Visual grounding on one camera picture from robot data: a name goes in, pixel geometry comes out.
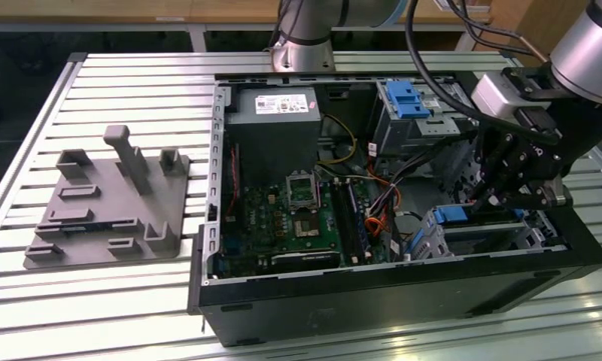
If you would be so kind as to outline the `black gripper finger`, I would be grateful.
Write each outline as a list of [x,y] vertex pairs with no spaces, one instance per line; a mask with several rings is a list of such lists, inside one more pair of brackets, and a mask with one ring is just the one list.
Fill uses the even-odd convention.
[[488,202],[501,205],[505,193],[516,189],[520,173],[532,159],[531,148],[497,148],[486,162]]
[[482,131],[476,149],[476,162],[480,164],[480,176],[473,189],[473,206],[482,207],[493,193],[500,163],[512,149],[516,136],[510,132]]

